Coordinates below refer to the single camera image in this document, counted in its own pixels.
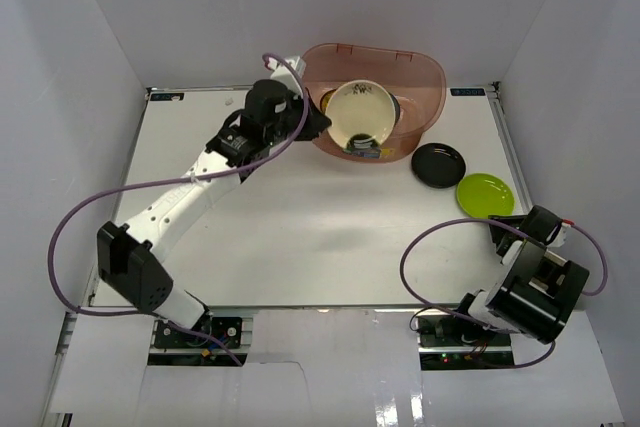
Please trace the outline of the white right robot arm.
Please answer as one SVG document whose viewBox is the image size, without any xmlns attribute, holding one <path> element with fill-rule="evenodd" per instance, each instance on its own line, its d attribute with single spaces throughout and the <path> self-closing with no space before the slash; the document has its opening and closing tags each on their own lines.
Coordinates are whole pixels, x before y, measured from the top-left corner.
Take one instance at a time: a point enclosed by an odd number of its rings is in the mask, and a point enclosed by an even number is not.
<svg viewBox="0 0 640 427">
<path fill-rule="evenodd" d="M 503 272 L 489 290 L 468 293 L 451 321 L 453 337 L 472 346 L 488 324 L 517 331 L 543 344 L 559 336 L 589 278 L 589 271 L 552 249 L 564 243 L 567 224 L 534 206 L 526 215 L 491 215 L 491 241 Z"/>
</svg>

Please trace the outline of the lime green plate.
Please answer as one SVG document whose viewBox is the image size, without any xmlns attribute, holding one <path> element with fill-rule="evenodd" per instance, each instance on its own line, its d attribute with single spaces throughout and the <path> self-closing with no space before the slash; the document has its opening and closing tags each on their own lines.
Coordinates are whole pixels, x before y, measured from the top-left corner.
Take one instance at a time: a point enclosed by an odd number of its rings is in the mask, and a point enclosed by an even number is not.
<svg viewBox="0 0 640 427">
<path fill-rule="evenodd" d="M 461 210 L 473 218 L 510 216 L 515 208 L 515 197 L 510 187 L 487 173 L 465 176 L 456 187 L 456 200 Z"/>
</svg>

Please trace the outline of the dark teal ceramic plate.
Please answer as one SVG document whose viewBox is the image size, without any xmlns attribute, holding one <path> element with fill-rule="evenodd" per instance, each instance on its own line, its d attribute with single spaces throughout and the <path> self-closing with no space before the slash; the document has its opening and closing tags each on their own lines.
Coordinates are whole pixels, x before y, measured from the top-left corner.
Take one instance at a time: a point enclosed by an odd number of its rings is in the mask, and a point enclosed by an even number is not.
<svg viewBox="0 0 640 427">
<path fill-rule="evenodd" d="M 400 118 L 401 118 L 401 107 L 400 107 L 400 103 L 398 101 L 398 99 L 391 93 L 389 93 L 389 96 L 392 100 L 392 103 L 394 105 L 394 111 L 395 111 L 395 120 L 394 120 L 394 126 L 398 124 Z"/>
</svg>

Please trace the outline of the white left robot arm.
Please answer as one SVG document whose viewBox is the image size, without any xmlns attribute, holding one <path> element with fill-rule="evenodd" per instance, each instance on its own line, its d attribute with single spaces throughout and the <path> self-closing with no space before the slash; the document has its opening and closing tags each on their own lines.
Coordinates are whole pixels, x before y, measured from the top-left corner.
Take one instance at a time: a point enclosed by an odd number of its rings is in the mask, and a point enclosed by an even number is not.
<svg viewBox="0 0 640 427">
<path fill-rule="evenodd" d="M 307 95 L 276 80 L 259 80 L 243 108 L 232 112 L 185 173 L 144 211 L 118 226 L 105 223 L 97 233 L 100 279 L 137 312 L 177 325 L 188 345 L 211 334 L 207 307 L 176 285 L 163 262 L 192 225 L 223 196 L 239 187 L 288 139 L 311 141 L 331 124 Z"/>
</svg>

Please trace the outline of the yellow patterned black plate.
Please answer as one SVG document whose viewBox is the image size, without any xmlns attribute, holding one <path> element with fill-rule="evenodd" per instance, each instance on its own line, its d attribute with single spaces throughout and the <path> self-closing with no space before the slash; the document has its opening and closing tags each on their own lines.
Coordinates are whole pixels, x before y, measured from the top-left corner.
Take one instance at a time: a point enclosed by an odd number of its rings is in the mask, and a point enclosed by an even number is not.
<svg viewBox="0 0 640 427">
<path fill-rule="evenodd" d="M 334 95 L 334 93 L 335 93 L 335 89 L 332 89 L 332 90 L 329 90 L 329 91 L 325 92 L 323 94 L 323 96 L 321 97 L 319 109 L 320 109 L 320 111 L 322 113 L 324 113 L 326 111 L 327 106 L 328 106 L 332 96 Z"/>
</svg>

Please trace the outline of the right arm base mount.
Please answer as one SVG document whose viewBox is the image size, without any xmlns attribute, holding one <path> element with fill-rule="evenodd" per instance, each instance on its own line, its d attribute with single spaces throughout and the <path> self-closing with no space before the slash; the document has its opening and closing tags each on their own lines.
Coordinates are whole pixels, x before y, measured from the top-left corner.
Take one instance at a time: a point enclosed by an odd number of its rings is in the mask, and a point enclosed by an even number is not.
<svg viewBox="0 0 640 427">
<path fill-rule="evenodd" d="M 478 326 L 463 326 L 457 318 L 442 315 L 414 315 L 409 328 L 417 334 L 418 345 L 432 352 L 463 352 L 480 355 L 495 348 L 498 351 L 511 347 L 507 334 L 485 331 Z"/>
</svg>

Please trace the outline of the beige ceramic plate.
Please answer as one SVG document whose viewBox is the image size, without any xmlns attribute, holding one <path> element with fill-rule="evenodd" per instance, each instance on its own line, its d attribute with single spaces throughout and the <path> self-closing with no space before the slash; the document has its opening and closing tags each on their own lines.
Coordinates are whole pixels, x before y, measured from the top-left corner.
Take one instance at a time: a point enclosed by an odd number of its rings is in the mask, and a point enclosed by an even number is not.
<svg viewBox="0 0 640 427">
<path fill-rule="evenodd" d="M 395 127 L 389 92 L 369 80 L 354 80 L 337 88 L 324 114 L 332 122 L 328 135 L 348 152 L 381 147 Z"/>
</svg>

